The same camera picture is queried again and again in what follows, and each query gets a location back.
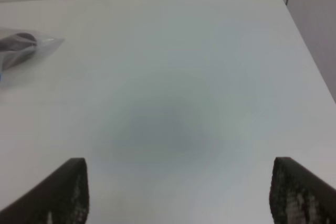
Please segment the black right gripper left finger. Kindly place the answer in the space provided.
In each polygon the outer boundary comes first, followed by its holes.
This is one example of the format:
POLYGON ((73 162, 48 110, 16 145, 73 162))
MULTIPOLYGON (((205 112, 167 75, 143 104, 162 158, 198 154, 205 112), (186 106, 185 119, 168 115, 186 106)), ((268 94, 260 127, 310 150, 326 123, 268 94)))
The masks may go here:
POLYGON ((89 185, 84 158, 71 158, 1 210, 1 223, 86 223, 89 185))

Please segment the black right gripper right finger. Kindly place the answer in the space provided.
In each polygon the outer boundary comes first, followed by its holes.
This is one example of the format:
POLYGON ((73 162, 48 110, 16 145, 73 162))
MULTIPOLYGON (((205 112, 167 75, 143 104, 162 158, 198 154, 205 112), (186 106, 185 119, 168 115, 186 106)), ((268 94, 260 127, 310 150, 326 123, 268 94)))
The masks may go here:
POLYGON ((335 189, 290 157, 274 160, 269 206, 274 223, 335 223, 335 189))

